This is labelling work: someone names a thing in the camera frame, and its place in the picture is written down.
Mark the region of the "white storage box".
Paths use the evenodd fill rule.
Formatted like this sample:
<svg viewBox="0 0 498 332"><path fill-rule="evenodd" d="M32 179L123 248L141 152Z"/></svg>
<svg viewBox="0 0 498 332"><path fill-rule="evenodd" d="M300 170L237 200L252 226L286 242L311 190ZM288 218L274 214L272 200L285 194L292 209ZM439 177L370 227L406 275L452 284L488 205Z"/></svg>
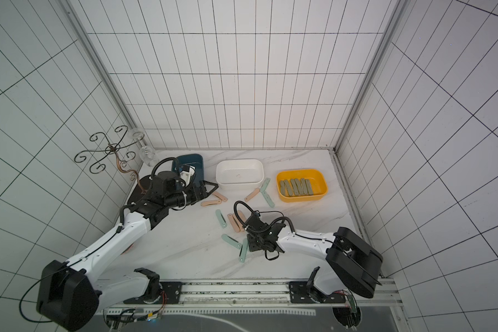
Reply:
<svg viewBox="0 0 498 332"><path fill-rule="evenodd" d="M216 180L223 190L255 189L264 179L264 166L257 159L223 160L216 167Z"/></svg>

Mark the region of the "olive knife pair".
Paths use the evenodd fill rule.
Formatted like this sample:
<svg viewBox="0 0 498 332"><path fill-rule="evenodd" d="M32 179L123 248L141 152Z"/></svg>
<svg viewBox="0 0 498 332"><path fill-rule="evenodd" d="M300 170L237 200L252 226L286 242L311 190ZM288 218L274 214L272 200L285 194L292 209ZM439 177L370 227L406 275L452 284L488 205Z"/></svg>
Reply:
<svg viewBox="0 0 498 332"><path fill-rule="evenodd" d="M306 184L305 184L305 178L300 179L300 184L301 184L301 188L303 191L303 195L307 196L308 192L307 192L307 188L306 188Z"/></svg>

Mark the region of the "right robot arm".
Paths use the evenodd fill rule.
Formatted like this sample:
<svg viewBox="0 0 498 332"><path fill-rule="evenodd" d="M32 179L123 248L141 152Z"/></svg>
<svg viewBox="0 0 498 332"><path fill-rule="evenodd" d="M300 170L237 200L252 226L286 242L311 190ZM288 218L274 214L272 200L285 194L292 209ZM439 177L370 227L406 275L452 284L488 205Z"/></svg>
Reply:
<svg viewBox="0 0 498 332"><path fill-rule="evenodd" d="M340 227L337 232L292 231L283 224L264 233L248 233L253 251L298 253L323 263L314 268L313 286L324 295L349 290L371 299L383 265L383 256L354 231Z"/></svg>

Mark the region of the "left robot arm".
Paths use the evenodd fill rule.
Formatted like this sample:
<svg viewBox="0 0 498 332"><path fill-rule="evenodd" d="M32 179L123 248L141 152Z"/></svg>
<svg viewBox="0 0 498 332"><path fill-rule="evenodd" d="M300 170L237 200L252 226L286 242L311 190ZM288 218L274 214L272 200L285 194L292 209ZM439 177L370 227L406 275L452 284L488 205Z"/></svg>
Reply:
<svg viewBox="0 0 498 332"><path fill-rule="evenodd" d="M138 299L156 304L165 299L159 274L135 268L114 281L99 280L109 265L131 245L153 230L170 210L182 210L211 195L218 184L204 179L203 170L193 175L172 171L151 174L146 193L121 207L120 221L107 234L70 259L54 260L42 271L36 310L68 331L81 329L99 310Z"/></svg>

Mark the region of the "dark teal storage box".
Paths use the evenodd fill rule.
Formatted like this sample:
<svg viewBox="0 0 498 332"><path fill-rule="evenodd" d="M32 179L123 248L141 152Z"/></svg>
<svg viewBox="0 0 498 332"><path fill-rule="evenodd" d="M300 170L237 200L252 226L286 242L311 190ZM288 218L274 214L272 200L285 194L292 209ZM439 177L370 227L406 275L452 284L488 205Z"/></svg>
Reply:
<svg viewBox="0 0 498 332"><path fill-rule="evenodd" d="M200 154L186 154L177 157L178 165L173 161L172 162L172 171L180 172L180 168L182 165L191 165L195 167L196 173L194 176L194 180L203 181L204 180L204 167L203 167L203 156Z"/></svg>

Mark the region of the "yellow storage box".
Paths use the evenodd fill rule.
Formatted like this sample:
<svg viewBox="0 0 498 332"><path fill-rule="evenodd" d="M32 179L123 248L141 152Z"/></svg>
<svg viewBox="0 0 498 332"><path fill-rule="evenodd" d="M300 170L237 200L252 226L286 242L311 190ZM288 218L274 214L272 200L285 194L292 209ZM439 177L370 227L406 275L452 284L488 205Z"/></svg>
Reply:
<svg viewBox="0 0 498 332"><path fill-rule="evenodd" d="M285 203L317 201L328 192L323 174L316 169L279 172L276 182L279 198Z"/></svg>

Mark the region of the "pink knife upper left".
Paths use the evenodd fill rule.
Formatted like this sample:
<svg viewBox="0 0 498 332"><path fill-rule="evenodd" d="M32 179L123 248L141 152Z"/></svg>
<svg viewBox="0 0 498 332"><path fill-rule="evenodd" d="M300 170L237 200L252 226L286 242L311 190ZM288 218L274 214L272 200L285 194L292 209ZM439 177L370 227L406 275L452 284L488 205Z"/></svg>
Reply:
<svg viewBox="0 0 498 332"><path fill-rule="evenodd" d="M222 195L221 193L219 193L217 191L214 191L213 195L216 196L218 199L222 200L222 202L228 201L228 198L226 196Z"/></svg>

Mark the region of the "mint knife lower vertical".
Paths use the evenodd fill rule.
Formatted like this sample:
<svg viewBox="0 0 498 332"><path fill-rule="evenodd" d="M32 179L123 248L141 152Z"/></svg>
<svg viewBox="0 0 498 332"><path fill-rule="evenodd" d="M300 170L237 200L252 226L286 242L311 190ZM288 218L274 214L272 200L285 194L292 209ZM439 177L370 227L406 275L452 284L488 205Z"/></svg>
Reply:
<svg viewBox="0 0 498 332"><path fill-rule="evenodd" d="M244 263L246 261L246 255L248 251L248 240L244 239L242 242L242 248L239 253L239 262Z"/></svg>

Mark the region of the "pink knife cluster left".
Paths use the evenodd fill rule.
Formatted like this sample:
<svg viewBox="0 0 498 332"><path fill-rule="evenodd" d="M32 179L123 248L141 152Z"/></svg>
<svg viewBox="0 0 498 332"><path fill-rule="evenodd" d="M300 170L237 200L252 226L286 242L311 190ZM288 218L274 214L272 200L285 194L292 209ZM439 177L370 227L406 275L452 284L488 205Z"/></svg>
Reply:
<svg viewBox="0 0 498 332"><path fill-rule="evenodd" d="M242 231L242 228L238 222L238 219L233 214L228 215L228 220L229 220L229 222L230 222L230 224L235 232Z"/></svg>

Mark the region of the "mint knife left pair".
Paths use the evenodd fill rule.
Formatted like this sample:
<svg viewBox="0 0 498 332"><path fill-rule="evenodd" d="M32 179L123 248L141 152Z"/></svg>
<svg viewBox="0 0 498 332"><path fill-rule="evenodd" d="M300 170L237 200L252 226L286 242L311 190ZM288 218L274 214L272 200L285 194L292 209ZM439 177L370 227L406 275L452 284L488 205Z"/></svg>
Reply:
<svg viewBox="0 0 498 332"><path fill-rule="evenodd" d="M224 215L222 214L221 210L216 210L216 211L215 211L215 214L216 214L216 217L217 217L217 219L218 219L218 222L219 222L220 226L221 226L223 229L227 228L227 227L228 227L228 225L227 225L227 221L225 220L225 217L224 217Z"/></svg>

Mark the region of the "black oval rack base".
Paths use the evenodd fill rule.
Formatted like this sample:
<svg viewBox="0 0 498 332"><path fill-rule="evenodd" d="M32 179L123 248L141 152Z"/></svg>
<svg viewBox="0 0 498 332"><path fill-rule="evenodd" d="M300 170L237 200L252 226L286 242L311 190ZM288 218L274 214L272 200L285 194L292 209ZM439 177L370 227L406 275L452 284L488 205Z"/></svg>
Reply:
<svg viewBox="0 0 498 332"><path fill-rule="evenodd" d="M144 200L148 200L151 196L149 190L152 186L152 179L150 175L146 175L142 177L139 181L139 184L135 186L132 190L129 198L127 199L127 205L141 204Z"/></svg>

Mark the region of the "clear wine glass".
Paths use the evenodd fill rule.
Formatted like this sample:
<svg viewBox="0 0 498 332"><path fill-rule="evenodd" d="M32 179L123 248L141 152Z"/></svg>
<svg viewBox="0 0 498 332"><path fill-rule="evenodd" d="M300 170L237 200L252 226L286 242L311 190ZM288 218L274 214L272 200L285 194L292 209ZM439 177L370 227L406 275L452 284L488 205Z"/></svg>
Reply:
<svg viewBox="0 0 498 332"><path fill-rule="evenodd" d="M141 160L150 167L155 166L159 162L156 155L156 150L147 144L145 140L145 132L140 128L133 128L129 131L132 141L139 146L139 156Z"/></svg>

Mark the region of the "metal scroll glass rack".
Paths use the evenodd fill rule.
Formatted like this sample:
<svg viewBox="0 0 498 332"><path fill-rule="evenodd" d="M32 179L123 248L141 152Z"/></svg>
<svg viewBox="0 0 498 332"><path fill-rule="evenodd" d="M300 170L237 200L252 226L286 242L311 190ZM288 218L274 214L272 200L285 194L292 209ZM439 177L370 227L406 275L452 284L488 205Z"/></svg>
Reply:
<svg viewBox="0 0 498 332"><path fill-rule="evenodd" d="M129 162L134 160L136 153L129 150L134 145L138 145L145 136L145 133L140 129L129 130L127 125L120 125L114 129L114 132L119 135L118 142L109 140L109 136L104 132L95 132L91 134L89 140L98 142L98 149L85 149L78 152L74 157L76 164L86 163L95 154L101 154L101 157L95 159L89 166L91 174L99 174L106 170L106 160L112 157L116 160L116 168L121 174L128 174L132 181L137 181L138 172L129 166Z"/></svg>

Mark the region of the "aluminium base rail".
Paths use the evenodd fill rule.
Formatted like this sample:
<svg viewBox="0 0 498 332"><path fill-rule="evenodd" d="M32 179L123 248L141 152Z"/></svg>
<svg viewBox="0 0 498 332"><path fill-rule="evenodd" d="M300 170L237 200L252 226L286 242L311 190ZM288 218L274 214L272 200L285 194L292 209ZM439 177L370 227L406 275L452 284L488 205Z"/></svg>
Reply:
<svg viewBox="0 0 498 332"><path fill-rule="evenodd" d="M287 279L197 279L162 282L164 294L154 304L137 297L112 304L111 314L119 308L150 312L165 304L166 310L191 308L283 308L283 307L402 307L403 301L391 279L382 279L370 299L339 290L318 295L311 283Z"/></svg>

